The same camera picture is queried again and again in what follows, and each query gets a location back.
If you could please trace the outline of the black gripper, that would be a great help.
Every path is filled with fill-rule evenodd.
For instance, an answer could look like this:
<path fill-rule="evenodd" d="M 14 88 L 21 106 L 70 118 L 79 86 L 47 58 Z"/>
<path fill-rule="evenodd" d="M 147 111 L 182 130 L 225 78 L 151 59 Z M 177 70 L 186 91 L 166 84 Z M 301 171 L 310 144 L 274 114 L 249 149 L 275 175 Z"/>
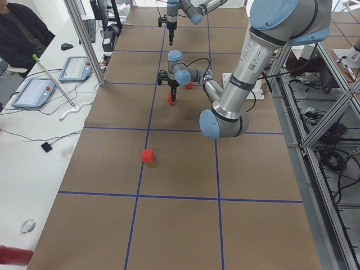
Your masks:
<path fill-rule="evenodd" d="M 176 80 L 170 80 L 168 86 L 170 86 L 171 89 L 170 102 L 176 102 L 177 87 L 179 87 L 179 84 Z"/>
<path fill-rule="evenodd" d="M 174 32 L 175 32 L 176 28 L 171 28 L 169 29 L 169 45 L 172 46 L 173 45 L 173 41 L 174 41 Z"/>

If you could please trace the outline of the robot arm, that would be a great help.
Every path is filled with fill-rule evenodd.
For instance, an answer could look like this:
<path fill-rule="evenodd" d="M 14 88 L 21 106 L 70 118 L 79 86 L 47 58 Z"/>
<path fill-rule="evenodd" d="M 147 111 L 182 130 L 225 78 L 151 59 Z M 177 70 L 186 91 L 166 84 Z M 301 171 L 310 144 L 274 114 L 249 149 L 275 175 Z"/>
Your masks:
<path fill-rule="evenodd" d="M 274 51 L 285 45 L 325 40 L 330 32 L 331 7 L 331 1 L 254 1 L 247 29 L 249 40 L 224 87 L 209 70 L 186 66 L 180 51 L 168 53 L 168 79 L 180 86 L 198 82 L 212 102 L 199 118 L 206 138 L 237 137 L 246 131 L 249 118 L 242 105 Z"/>
<path fill-rule="evenodd" d="M 213 0 L 205 1 L 198 6 L 194 6 L 189 0 L 167 1 L 166 14 L 158 18 L 158 27 L 161 27 L 163 23 L 166 24 L 166 28 L 169 31 L 169 45 L 172 46 L 174 42 L 174 31 L 177 28 L 179 10 L 182 10 L 194 25 L 197 25 L 205 15 L 225 3 L 227 3 L 227 0 Z"/>

